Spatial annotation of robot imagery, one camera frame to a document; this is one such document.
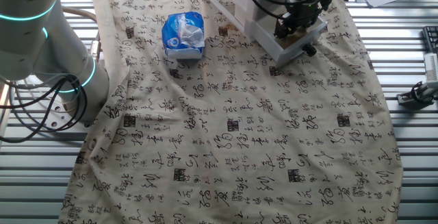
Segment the wrinkled cloth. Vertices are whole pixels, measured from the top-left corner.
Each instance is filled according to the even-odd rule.
[[[396,222],[400,154],[342,0],[318,53],[283,69],[208,0],[93,1],[111,94],[59,224]],[[165,19],[187,11],[204,18],[200,62],[163,51]]]

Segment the tissue pack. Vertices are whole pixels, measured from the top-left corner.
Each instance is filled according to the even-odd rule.
[[[169,58],[200,60],[204,42],[204,20],[197,12],[169,15],[162,29],[163,46]]]

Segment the black clamp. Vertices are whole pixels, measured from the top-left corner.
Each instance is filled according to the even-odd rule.
[[[423,100],[420,100],[418,98],[416,90],[422,85],[423,85],[423,82],[420,81],[412,87],[412,89],[411,89],[412,99],[414,99],[416,102],[421,103],[421,104],[427,104],[427,105],[433,104],[433,97],[429,97],[428,101],[423,101]]]

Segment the fabric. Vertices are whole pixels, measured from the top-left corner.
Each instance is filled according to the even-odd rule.
[[[94,4],[111,89],[59,224],[395,223],[400,154],[342,0],[317,55],[279,70],[208,0]],[[167,16],[187,11],[205,19],[200,62],[162,48]]]

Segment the metal slat table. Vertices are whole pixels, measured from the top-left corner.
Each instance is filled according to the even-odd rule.
[[[94,12],[92,0],[61,2]],[[350,0],[347,6],[383,87],[400,148],[404,175],[398,224],[438,223],[438,105],[413,112],[396,101],[396,94],[425,81],[421,30],[426,25],[438,26],[438,0],[401,0],[379,8]],[[97,25],[88,18],[65,15],[89,47]],[[30,99],[25,92],[23,96]],[[43,107],[34,105],[30,110],[42,118]],[[0,131],[2,127],[6,136],[29,133],[13,115],[0,125]],[[57,223],[70,172],[86,133],[83,125],[77,125],[66,132],[37,135],[21,144],[1,145],[0,223]]]

